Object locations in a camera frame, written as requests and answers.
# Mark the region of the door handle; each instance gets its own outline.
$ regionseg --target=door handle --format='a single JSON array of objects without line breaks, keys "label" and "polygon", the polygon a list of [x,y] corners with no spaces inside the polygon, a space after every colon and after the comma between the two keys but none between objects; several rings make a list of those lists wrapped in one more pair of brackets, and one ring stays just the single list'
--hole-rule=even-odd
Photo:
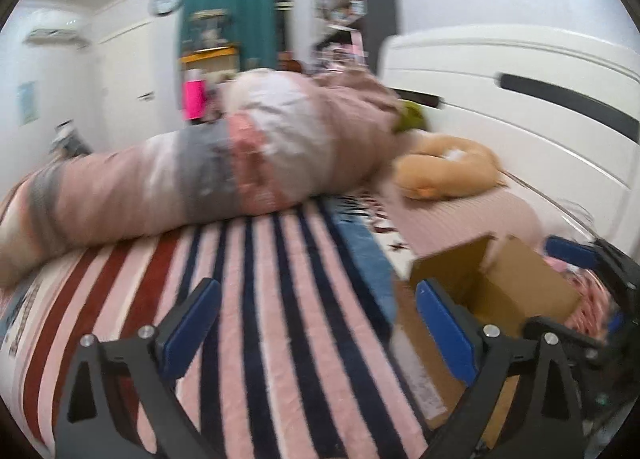
[{"label": "door handle", "polygon": [[149,93],[144,93],[141,94],[138,97],[138,100],[142,100],[143,102],[148,102],[149,100],[153,100],[156,97],[156,93],[154,93],[153,91],[149,92]]}]

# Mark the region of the pink and gray comforter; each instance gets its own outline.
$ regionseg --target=pink and gray comforter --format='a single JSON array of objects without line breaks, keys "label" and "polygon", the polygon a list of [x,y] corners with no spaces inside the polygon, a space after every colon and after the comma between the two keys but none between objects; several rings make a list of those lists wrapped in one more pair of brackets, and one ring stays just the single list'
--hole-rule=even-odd
[{"label": "pink and gray comforter", "polygon": [[289,208],[346,192],[392,157],[398,98],[365,70],[257,70],[225,117],[30,175],[4,201],[0,287],[71,248]]}]

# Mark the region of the curtain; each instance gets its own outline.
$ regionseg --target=curtain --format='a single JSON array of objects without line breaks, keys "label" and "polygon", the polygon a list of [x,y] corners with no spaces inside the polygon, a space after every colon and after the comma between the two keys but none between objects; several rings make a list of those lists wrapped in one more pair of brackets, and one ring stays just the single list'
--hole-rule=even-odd
[{"label": "curtain", "polygon": [[254,59],[255,67],[276,67],[276,23],[274,0],[184,0],[180,52],[183,46],[193,42],[196,32],[189,19],[201,10],[225,9],[230,22],[223,28],[222,36],[237,42],[240,49],[242,70],[247,61]]}]

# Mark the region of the open cardboard box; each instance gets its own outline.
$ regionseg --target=open cardboard box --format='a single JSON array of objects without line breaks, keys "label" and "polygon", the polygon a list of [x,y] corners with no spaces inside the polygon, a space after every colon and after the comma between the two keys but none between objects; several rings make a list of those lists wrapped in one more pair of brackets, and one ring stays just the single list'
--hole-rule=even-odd
[{"label": "open cardboard box", "polygon": [[[465,386],[454,378],[415,307],[415,290],[421,280],[436,279],[454,302],[464,305],[480,325],[495,324],[509,336],[519,336],[527,318],[544,315],[564,322],[575,311],[580,295],[535,251],[516,237],[508,237],[491,263],[483,263],[487,248],[495,241],[485,235],[416,259],[408,282],[397,280],[397,324],[402,327],[430,374],[448,411],[430,420],[440,426],[455,408]],[[518,378],[505,383],[494,414],[484,432],[492,447],[500,434]]]}]

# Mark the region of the window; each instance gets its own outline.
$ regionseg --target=window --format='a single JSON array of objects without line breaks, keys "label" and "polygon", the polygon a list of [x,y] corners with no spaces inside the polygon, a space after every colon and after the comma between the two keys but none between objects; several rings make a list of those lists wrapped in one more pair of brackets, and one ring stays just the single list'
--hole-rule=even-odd
[{"label": "window", "polygon": [[290,22],[293,0],[275,0],[276,8],[276,47],[278,52],[290,50]]}]

